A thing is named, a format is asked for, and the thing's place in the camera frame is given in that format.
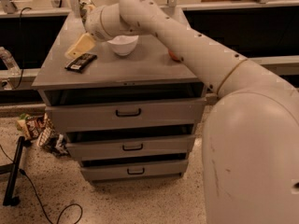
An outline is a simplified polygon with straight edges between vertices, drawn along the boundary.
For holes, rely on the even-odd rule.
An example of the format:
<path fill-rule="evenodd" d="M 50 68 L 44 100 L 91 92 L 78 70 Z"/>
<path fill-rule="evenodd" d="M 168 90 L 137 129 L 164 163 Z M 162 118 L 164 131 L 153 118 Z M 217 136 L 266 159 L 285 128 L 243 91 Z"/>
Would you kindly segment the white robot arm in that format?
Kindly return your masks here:
<path fill-rule="evenodd" d="M 86 33 L 67 52 L 151 34 L 219 97 L 202 133 L 207 224 L 299 224 L 299 92 L 234 50 L 168 17 L 153 0 L 78 7 Z"/>

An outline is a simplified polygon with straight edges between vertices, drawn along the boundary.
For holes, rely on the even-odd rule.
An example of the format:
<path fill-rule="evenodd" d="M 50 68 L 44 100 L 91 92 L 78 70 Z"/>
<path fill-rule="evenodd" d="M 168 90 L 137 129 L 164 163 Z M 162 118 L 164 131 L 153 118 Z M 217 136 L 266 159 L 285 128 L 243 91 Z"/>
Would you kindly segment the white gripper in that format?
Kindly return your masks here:
<path fill-rule="evenodd" d="M 102 15 L 105 8 L 105 6 L 96 7 L 92 4 L 85 6 L 85 9 L 90 12 L 84 23 L 88 33 L 81 35 L 65 52 L 64 55 L 66 58 L 76 59 L 91 50 L 95 46 L 95 40 L 104 42 L 112 39 L 112 36 L 106 31 L 102 23 Z"/>

